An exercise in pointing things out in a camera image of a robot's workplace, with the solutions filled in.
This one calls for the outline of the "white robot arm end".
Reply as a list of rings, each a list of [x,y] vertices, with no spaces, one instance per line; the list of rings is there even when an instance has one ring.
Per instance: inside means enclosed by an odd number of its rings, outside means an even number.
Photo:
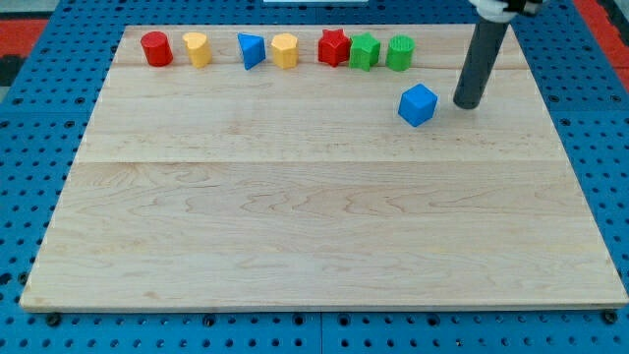
[[[506,24],[518,15],[536,16],[548,0],[469,0],[469,2],[482,19]]]

